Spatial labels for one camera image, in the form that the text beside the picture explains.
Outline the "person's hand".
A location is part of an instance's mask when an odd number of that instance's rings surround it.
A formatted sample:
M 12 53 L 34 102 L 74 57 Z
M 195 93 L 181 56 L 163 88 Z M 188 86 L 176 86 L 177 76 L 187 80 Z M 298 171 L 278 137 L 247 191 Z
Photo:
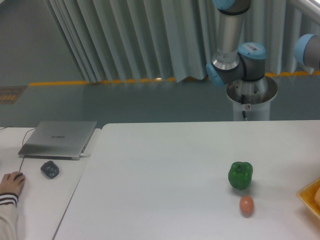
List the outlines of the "person's hand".
M 24 183 L 14 183 L 14 178 L 16 175 L 18 175 L 20 172 L 15 171 L 12 173 L 6 173 L 1 182 L 0 182 L 0 193 L 1 194 L 12 194 L 19 196 L 21 193 L 21 190 L 23 189 Z

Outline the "white sleeved forearm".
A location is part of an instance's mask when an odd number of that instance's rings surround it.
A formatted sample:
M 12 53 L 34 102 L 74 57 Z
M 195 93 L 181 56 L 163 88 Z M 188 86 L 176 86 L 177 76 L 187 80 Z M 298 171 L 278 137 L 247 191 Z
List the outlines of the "white sleeved forearm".
M 17 203 L 19 197 L 15 193 L 0 194 L 0 239 L 17 240 Z

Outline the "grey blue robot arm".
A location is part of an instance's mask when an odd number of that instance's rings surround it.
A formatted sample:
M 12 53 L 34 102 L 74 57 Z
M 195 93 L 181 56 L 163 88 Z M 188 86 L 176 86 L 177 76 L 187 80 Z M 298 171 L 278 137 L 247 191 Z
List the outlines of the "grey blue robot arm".
M 297 10 L 285 0 L 215 0 L 219 11 L 216 51 L 206 65 L 218 86 L 237 80 L 259 81 L 265 72 L 279 74 L 284 58 L 320 68 L 320 37 L 301 34 Z

